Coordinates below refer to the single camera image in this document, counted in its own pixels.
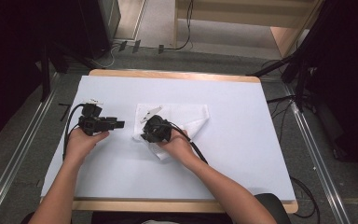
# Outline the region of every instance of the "floor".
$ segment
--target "floor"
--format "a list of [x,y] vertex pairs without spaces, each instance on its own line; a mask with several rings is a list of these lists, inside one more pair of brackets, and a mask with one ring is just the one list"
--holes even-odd
[[[165,46],[172,44],[171,23],[168,19],[156,18],[157,16],[168,18],[172,6],[170,2],[172,1],[147,1],[142,23],[135,35],[137,40],[141,40],[141,46],[154,48],[159,44]],[[156,24],[156,21],[163,21],[163,24]],[[191,33],[192,49],[189,45],[188,49],[166,51],[160,55],[156,49],[142,48],[138,53],[132,53],[131,47],[127,47],[121,52],[116,49],[113,51],[114,63],[109,69],[150,69],[244,75],[258,71],[263,65],[268,65],[265,63],[269,60],[281,58],[274,46],[269,28],[258,26],[238,28],[233,25],[234,30],[240,31],[231,33],[229,30],[225,30],[229,27],[230,25],[227,24],[192,22],[192,30],[195,31]],[[226,33],[230,33],[230,37],[225,37]],[[181,34],[179,40],[183,42],[186,39],[186,32],[181,32]],[[66,75],[57,75],[58,81],[54,85],[55,94],[51,99],[48,111],[24,155],[21,167],[10,188],[4,192],[6,197],[0,204],[0,223],[20,223],[21,219],[34,211],[39,203],[44,176],[63,131],[64,121],[61,119],[66,107],[59,104],[72,103],[78,81],[82,75],[86,75],[89,71],[77,62],[72,60],[68,60],[68,62],[71,64],[70,70]],[[98,62],[108,64],[112,62],[112,57],[106,55]],[[262,78],[266,99],[287,94],[287,89],[280,82],[279,76],[280,73],[276,70]],[[0,134],[0,176],[5,171],[12,154],[16,151],[35,111],[41,106],[40,95],[41,90],[36,90]],[[278,105],[278,111],[284,110],[287,105],[288,102],[282,102]],[[275,104],[269,105],[271,112],[275,106]],[[308,109],[304,111],[303,116],[307,120],[324,165],[350,220],[349,222],[342,221],[337,219],[332,209],[334,205],[326,197],[328,192],[322,184],[323,177],[304,141],[296,115],[295,110],[289,110],[285,116],[281,113],[273,120],[277,135],[282,133],[282,154],[289,174],[304,182],[312,192],[321,211],[321,223],[358,223],[358,163],[337,161],[317,116]],[[298,213],[309,214],[313,208],[311,200],[296,184],[294,184],[294,190],[299,202]],[[290,218],[293,223],[317,222],[316,215],[306,219],[291,215]],[[74,223],[87,223],[90,221],[90,212],[75,211],[73,219]]]

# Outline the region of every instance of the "white board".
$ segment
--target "white board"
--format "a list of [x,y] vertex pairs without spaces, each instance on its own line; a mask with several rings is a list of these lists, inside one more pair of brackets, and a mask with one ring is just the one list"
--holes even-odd
[[[74,105],[103,101],[101,117],[125,120],[88,155],[75,197],[115,199],[213,199],[177,161],[160,161],[132,139],[138,104],[207,105],[210,119],[193,141],[209,164],[253,194],[296,199],[260,83],[139,77],[82,77]],[[70,127],[81,115],[76,111]],[[62,164],[62,140],[49,166],[45,196]]]

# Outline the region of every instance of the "metal rail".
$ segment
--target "metal rail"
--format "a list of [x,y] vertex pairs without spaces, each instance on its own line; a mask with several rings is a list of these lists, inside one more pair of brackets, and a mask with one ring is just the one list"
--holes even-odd
[[[284,88],[287,95],[295,94],[289,85],[284,84]],[[330,203],[337,223],[350,224],[351,221],[349,219],[348,213],[345,210],[344,203],[342,202],[334,181],[324,164],[322,155],[318,146],[316,145],[315,139],[313,138],[310,127],[308,126],[304,115],[298,110],[296,104],[292,104],[292,110],[295,114],[298,127],[300,128],[300,131],[304,137],[307,149],[310,153],[310,157],[312,158],[313,164],[315,165],[316,172],[319,176],[322,187],[324,188],[324,193],[326,194],[327,200]]]
[[46,116],[48,108],[50,107],[51,101],[54,98],[55,92],[57,90],[57,84],[60,81],[61,75],[55,73],[52,79],[52,87],[50,95],[46,99],[45,102],[40,103],[39,107],[37,108],[30,124],[28,125],[22,139],[20,140],[19,144],[17,145],[16,150],[13,153],[9,163],[5,171],[2,173],[0,177],[0,206],[2,201],[5,199],[7,192],[16,177],[17,172],[20,169],[22,161],[24,160],[30,145],[34,140],[34,136],[36,135],[40,124],[43,121],[43,118]]

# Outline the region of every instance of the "table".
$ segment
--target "table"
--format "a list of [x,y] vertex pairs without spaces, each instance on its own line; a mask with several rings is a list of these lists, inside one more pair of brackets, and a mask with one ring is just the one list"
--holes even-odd
[[[323,0],[196,0],[192,20],[270,26],[283,57],[310,28]],[[173,43],[178,19],[187,18],[189,0],[175,0]]]
[[[195,94],[197,91],[203,91],[204,94]],[[232,91],[248,95],[230,98],[234,93]],[[151,102],[208,105],[211,119],[193,140],[210,165],[247,187],[253,194],[272,192],[279,198],[281,196],[288,213],[297,210],[296,197],[257,77],[93,70],[88,77],[82,78],[74,105],[86,95],[98,97],[103,94],[108,97],[99,99],[105,100],[101,116],[126,120],[127,128],[113,130],[110,137],[99,143],[88,155],[79,172],[73,209],[224,212],[202,183],[180,163],[159,162],[147,148],[129,140],[133,131],[136,103],[144,103],[146,99],[150,99],[149,95],[159,95],[160,99]],[[240,99],[244,99],[245,103],[259,103],[237,105],[236,100]],[[250,128],[235,133],[238,129],[234,127],[235,124],[241,124],[245,119],[257,120],[257,123],[249,123]],[[261,133],[264,134],[263,141],[258,141]],[[235,138],[236,141],[228,141],[227,137]],[[243,144],[244,141],[247,142],[247,147],[238,147],[237,144]],[[48,168],[42,198],[61,164],[62,141]]]

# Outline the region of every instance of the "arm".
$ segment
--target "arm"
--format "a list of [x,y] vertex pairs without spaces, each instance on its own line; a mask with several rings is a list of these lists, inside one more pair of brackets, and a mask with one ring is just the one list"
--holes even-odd
[[236,223],[276,223],[269,211],[246,188],[200,160],[179,132],[172,130],[169,143],[159,143],[192,171]]
[[108,135],[106,132],[87,136],[80,129],[72,131],[62,167],[29,223],[71,222],[72,202],[80,166],[95,145]]

